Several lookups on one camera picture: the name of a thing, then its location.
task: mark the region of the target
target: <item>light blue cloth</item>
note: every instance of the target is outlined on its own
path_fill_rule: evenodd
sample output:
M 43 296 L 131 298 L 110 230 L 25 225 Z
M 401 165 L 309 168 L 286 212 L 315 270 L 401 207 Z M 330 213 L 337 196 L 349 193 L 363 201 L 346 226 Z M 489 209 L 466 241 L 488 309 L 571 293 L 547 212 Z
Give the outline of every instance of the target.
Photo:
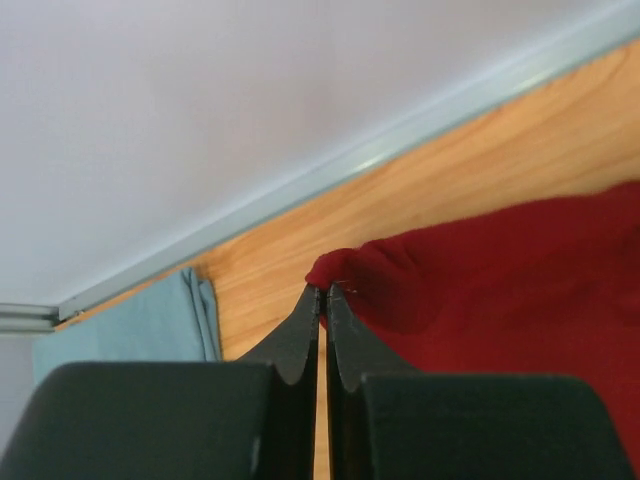
M 94 360 L 222 360 L 211 283 L 186 268 L 84 322 L 38 339 L 35 383 L 60 365 Z

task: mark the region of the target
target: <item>wooden panel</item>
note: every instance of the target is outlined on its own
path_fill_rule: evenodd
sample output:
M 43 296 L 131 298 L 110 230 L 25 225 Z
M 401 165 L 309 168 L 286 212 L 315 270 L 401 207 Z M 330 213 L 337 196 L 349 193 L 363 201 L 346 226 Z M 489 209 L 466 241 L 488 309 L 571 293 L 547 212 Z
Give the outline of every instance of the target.
M 291 311 L 304 275 L 322 253 L 514 203 L 595 192 L 638 178 L 640 41 L 240 235 L 188 265 L 215 282 L 224 353 L 233 359 Z M 316 478 L 325 479 L 324 358 L 321 362 Z

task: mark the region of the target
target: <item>white wall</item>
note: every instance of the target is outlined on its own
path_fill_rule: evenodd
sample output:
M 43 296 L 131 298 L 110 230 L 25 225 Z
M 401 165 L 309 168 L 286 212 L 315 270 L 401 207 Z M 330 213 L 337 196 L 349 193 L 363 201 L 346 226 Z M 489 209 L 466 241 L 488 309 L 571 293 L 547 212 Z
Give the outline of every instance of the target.
M 4 0 L 0 302 L 59 303 L 621 3 Z
M 34 338 L 0 336 L 0 457 L 33 391 Z

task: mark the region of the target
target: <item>red fabric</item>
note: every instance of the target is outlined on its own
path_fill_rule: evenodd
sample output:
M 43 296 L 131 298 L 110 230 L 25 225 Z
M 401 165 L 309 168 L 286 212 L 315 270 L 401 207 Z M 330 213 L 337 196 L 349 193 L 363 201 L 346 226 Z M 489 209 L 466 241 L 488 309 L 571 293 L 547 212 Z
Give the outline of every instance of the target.
M 306 279 L 424 371 L 582 378 L 640 473 L 640 182 L 336 250 Z

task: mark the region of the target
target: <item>black plastic part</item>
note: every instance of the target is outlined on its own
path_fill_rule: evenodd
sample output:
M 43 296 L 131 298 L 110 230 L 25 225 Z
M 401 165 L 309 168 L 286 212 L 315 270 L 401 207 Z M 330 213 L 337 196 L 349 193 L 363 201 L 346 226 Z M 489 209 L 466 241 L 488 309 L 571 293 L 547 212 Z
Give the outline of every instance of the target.
M 311 478 L 319 294 L 240 361 L 86 363 L 34 394 L 2 480 Z
M 611 420 L 563 376 L 426 375 L 334 285 L 327 376 L 334 480 L 631 480 Z

